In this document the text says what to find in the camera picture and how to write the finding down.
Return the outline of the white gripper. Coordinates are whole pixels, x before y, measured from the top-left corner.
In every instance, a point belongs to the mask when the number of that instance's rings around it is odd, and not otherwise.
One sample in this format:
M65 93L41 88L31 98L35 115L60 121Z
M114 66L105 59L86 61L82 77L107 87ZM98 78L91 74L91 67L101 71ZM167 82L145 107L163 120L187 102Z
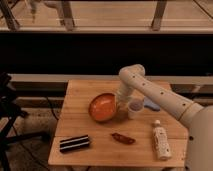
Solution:
M124 109L131 99L133 89L125 84L121 84L116 91L116 105L119 110Z

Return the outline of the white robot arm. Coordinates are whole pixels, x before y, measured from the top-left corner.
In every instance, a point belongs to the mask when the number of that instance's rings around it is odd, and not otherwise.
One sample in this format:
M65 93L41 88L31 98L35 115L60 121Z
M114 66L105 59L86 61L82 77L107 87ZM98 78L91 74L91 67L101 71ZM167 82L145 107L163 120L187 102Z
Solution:
M213 106L204 107L145 77L141 64L119 70L118 101L129 101L134 90L159 105L188 130L184 171L213 171Z

